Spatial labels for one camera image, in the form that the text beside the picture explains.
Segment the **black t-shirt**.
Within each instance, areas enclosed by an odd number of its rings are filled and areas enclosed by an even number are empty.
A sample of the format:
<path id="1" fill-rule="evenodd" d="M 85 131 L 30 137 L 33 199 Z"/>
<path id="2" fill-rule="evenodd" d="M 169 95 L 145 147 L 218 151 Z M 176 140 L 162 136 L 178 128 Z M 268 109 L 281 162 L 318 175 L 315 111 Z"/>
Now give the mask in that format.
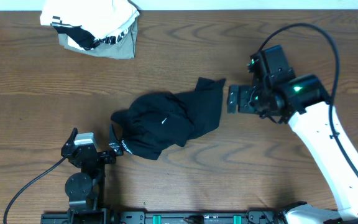
<path id="1" fill-rule="evenodd" d="M 219 127 L 226 80 L 199 78 L 193 91 L 155 92 L 138 97 L 111 115 L 122 128 L 124 151 L 157 160 L 172 145 L 184 147 Z"/>

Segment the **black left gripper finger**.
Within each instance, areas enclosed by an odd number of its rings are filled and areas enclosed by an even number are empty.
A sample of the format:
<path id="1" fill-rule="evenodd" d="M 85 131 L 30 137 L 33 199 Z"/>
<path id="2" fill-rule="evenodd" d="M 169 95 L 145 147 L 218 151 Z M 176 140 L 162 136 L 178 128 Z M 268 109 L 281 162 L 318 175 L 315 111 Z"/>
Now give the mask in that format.
<path id="1" fill-rule="evenodd" d="M 110 124 L 110 126 L 109 126 L 109 147 L 113 151 L 120 151 L 121 150 L 121 145 L 120 145 L 120 142 L 117 139 L 116 133 L 114 131 L 113 124 Z"/>
<path id="2" fill-rule="evenodd" d="M 67 146 L 72 146 L 75 144 L 74 141 L 75 141 L 77 134 L 78 134 L 78 129 L 73 128 L 73 131 L 71 132 L 70 137 L 66 141 Z"/>

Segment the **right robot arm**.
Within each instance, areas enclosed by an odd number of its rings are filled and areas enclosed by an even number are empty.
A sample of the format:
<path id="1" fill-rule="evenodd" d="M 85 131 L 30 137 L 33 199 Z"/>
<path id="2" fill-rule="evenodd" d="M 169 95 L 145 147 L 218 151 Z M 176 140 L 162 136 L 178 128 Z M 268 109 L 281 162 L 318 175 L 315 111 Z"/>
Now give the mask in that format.
<path id="1" fill-rule="evenodd" d="M 296 77 L 281 46 L 251 55 L 251 85 L 231 85 L 228 113 L 257 114 L 285 123 L 303 141 L 331 189 L 336 210 L 298 202 L 274 223 L 358 223 L 358 152 L 347 137 L 319 78 Z"/>

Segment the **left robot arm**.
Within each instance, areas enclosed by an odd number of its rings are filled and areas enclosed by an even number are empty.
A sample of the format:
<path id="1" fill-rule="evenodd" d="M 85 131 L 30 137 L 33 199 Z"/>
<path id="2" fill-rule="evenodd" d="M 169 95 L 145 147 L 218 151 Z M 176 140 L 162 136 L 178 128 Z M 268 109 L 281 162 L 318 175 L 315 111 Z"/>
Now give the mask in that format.
<path id="1" fill-rule="evenodd" d="M 118 214 L 104 206 L 105 166 L 115 164 L 116 157 L 123 155 L 113 125 L 109 126 L 109 147 L 99 152 L 94 134 L 80 134 L 76 128 L 63 145 L 62 157 L 80 169 L 65 184 L 69 198 L 66 223 L 119 223 Z"/>

